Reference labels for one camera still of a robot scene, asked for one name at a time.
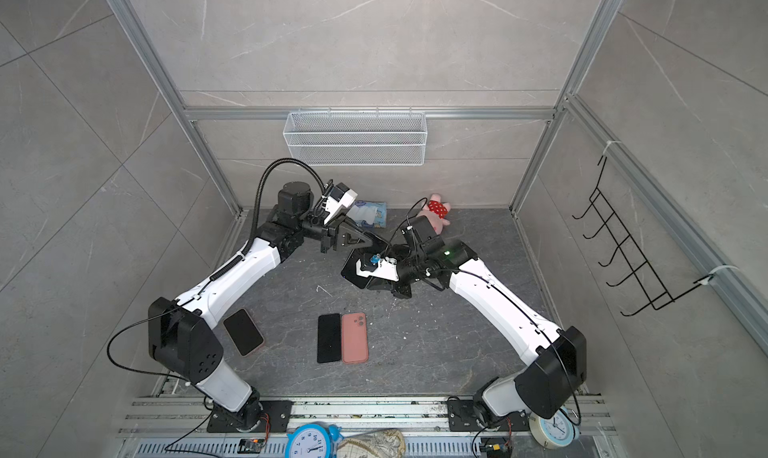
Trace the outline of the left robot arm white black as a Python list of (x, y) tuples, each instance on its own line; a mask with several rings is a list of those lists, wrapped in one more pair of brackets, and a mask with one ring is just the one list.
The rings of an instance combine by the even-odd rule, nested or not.
[(226, 363), (214, 329), (230, 320), (229, 309), (246, 291), (306, 239), (319, 241), (322, 251), (350, 249), (342, 275), (363, 289), (399, 280), (396, 261), (384, 252), (385, 242), (346, 216), (355, 193), (342, 183), (328, 183), (322, 191), (315, 199), (309, 184), (285, 184), (266, 222), (252, 224), (239, 251), (177, 298), (156, 299), (142, 321), (148, 327), (150, 357), (168, 376), (201, 391), (212, 402), (213, 416), (238, 431), (249, 432), (266, 417), (259, 393)]

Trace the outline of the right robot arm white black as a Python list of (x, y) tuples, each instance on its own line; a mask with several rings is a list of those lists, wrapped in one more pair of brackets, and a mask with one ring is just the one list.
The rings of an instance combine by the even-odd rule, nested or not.
[(446, 241), (428, 220), (403, 224), (403, 243), (377, 239), (354, 251), (348, 263), (363, 287), (408, 298), (416, 282), (450, 290), (470, 303), (510, 343), (524, 369), (489, 382), (475, 396), (484, 425), (513, 412), (540, 419), (565, 413), (587, 373), (587, 341), (576, 327), (561, 328), (507, 288), (479, 255), (460, 240)]

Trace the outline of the black phone centre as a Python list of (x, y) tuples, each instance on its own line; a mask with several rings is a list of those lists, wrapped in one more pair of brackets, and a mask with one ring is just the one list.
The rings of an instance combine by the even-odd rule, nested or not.
[(341, 276), (358, 289), (383, 289), (387, 284), (387, 281), (372, 276), (363, 277), (358, 274), (358, 270), (361, 269), (358, 267), (358, 264), (362, 264), (362, 261), (365, 258), (370, 259), (374, 254), (379, 254), (383, 251), (383, 245), (352, 250), (347, 257), (344, 267), (342, 268)]

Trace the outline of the small phone pink case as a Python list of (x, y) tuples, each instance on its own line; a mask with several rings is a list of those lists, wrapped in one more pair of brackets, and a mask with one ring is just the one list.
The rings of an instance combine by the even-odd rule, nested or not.
[(223, 325), (241, 356), (248, 356), (265, 342), (256, 323), (245, 309), (240, 309), (225, 318)]

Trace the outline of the blue tissue packet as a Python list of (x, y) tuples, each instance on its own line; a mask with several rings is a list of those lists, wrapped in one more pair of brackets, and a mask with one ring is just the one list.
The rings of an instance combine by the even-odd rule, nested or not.
[(387, 204), (356, 200), (347, 211), (347, 216), (362, 228), (385, 228), (387, 224)]

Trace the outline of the pink pig plush toy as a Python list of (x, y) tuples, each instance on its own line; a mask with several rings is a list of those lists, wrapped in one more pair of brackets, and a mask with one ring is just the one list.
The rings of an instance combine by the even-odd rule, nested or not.
[(442, 200), (440, 194), (433, 193), (421, 208), (418, 215), (426, 217), (434, 232), (440, 235), (444, 228), (450, 224), (446, 215), (451, 210), (451, 205)]

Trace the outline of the woven basket object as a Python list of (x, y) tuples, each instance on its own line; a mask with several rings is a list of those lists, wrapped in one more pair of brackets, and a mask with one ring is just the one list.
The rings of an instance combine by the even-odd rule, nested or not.
[(406, 440), (397, 429), (385, 429), (344, 438), (337, 458), (403, 458)]

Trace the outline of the blue alarm clock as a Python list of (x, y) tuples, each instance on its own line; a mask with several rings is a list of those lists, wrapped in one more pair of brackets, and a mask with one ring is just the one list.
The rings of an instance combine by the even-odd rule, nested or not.
[(343, 440), (335, 425), (310, 423), (288, 435), (285, 458), (333, 458)]

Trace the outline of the white alarm clock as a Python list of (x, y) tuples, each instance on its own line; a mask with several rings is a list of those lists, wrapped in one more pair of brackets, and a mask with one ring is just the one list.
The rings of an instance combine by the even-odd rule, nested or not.
[(570, 410), (566, 407), (561, 407), (549, 419), (531, 413), (528, 424), (536, 442), (549, 450), (568, 447), (580, 437), (580, 431), (571, 422)]

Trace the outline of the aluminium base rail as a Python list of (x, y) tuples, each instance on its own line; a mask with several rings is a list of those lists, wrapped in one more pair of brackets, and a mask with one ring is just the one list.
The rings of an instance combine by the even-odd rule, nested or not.
[(466, 396), (266, 397), (269, 421), (250, 433), (224, 425), (202, 399), (138, 398), (115, 438), (114, 457), (282, 457), (289, 438), (306, 425), (337, 426), (345, 437), (397, 429), (409, 457), (625, 457), (604, 399), (586, 395), (579, 434), (550, 450), (532, 434), (533, 419), (518, 412), (484, 428)]

